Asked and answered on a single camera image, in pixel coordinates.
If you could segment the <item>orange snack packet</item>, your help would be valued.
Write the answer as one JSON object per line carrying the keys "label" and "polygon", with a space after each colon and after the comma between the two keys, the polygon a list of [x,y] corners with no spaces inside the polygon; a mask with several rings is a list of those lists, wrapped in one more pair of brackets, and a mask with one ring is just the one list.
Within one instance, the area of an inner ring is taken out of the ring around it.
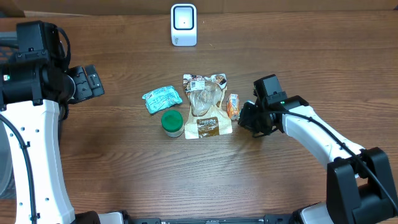
{"label": "orange snack packet", "polygon": [[239,119],[239,96],[237,94],[230,94],[227,99],[227,114],[231,120]]}

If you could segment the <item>clear brown snack bag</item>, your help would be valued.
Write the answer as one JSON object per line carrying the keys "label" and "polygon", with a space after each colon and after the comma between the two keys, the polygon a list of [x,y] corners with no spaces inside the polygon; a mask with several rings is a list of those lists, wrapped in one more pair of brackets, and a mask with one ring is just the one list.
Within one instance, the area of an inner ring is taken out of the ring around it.
{"label": "clear brown snack bag", "polygon": [[184,74],[183,89],[190,105],[185,123],[186,139],[207,138],[233,132],[231,119],[222,109],[227,90],[227,78],[224,73],[209,77]]}

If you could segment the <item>teal wet wipes pack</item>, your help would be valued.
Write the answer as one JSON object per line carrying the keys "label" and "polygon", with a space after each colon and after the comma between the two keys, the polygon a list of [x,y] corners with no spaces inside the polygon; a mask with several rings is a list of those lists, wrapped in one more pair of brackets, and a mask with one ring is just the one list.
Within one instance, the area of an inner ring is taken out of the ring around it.
{"label": "teal wet wipes pack", "polygon": [[145,100],[146,108],[150,114],[156,114],[161,110],[182,103],[181,97],[173,86],[164,86],[152,90],[145,93],[142,99]]}

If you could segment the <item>green lid plastic jar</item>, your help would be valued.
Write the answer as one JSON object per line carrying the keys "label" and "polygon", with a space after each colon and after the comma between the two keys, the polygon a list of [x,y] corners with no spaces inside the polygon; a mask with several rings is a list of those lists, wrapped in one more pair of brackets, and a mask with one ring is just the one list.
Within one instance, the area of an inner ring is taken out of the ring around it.
{"label": "green lid plastic jar", "polygon": [[179,137],[184,130],[183,117],[176,110],[166,111],[161,117],[161,125],[166,135],[171,138]]}

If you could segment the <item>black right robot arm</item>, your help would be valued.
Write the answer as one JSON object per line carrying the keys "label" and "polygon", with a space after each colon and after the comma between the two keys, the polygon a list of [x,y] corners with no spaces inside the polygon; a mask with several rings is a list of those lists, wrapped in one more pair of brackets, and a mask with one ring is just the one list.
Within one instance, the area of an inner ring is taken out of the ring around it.
{"label": "black right robot arm", "polygon": [[285,133],[326,170],[326,200],[264,223],[380,223],[397,216],[397,191],[387,154],[365,149],[324,122],[301,96],[288,97],[275,75],[254,82],[255,102],[243,105],[238,124],[254,138]]}

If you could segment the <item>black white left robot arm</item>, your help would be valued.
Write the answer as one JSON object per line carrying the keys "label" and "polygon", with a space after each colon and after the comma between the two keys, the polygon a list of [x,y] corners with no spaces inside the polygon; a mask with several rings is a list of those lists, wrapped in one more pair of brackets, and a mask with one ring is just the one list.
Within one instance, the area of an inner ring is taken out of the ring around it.
{"label": "black white left robot arm", "polygon": [[17,223],[126,223],[122,212],[75,213],[67,194],[58,128],[69,105],[101,96],[93,65],[71,67],[70,42],[55,24],[33,21],[1,34],[15,53],[1,65],[1,121],[11,152]]}

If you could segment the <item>white barcode scanner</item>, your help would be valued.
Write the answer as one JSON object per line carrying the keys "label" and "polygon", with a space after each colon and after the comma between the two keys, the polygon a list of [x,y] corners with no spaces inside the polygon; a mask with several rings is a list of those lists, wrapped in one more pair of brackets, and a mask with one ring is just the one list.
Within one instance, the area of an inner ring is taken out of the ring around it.
{"label": "white barcode scanner", "polygon": [[197,44],[197,9],[193,4],[174,4],[170,10],[172,44],[193,47]]}

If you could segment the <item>grey plastic mesh basket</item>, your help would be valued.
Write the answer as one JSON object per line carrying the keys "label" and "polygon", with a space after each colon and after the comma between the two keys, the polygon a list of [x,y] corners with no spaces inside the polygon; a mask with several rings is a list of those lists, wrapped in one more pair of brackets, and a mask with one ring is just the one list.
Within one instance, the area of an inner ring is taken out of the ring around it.
{"label": "grey plastic mesh basket", "polygon": [[[1,32],[1,64],[6,63],[17,51],[17,34]],[[12,156],[4,123],[1,121],[1,199],[15,199],[16,186],[13,176]]]}

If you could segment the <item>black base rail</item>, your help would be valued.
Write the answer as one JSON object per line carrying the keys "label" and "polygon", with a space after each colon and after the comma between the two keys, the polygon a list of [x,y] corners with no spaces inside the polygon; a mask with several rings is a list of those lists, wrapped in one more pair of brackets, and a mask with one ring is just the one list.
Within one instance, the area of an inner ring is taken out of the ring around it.
{"label": "black base rail", "polygon": [[188,218],[188,219],[160,219],[160,218],[131,218],[127,224],[294,224],[293,215],[278,214],[264,215],[263,217],[238,217],[238,218]]}

